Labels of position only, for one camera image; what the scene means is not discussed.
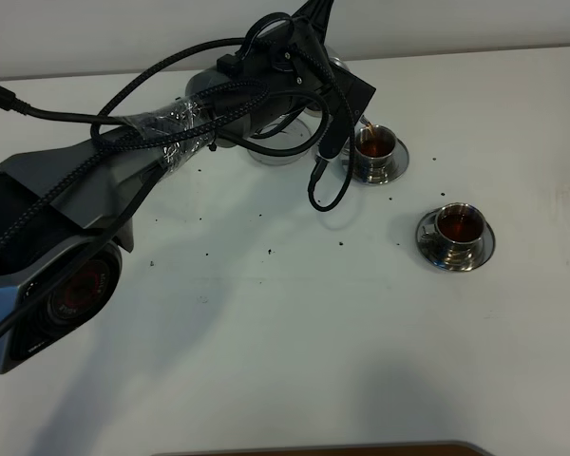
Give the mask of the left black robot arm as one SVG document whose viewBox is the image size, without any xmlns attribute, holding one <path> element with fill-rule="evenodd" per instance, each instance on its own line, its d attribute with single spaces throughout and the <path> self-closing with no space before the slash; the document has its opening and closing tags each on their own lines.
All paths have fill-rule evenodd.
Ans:
<svg viewBox="0 0 570 456">
<path fill-rule="evenodd" d="M 316 13 L 269 14 L 241 38 L 161 60 L 96 115 L 42 110 L 0 86 L 3 110 L 90 128 L 84 142 L 0 163 L 0 374 L 108 303 L 134 214 L 201 149 L 272 162 L 314 149 L 318 183 L 375 92 L 330 59 L 326 28 Z"/>
</svg>

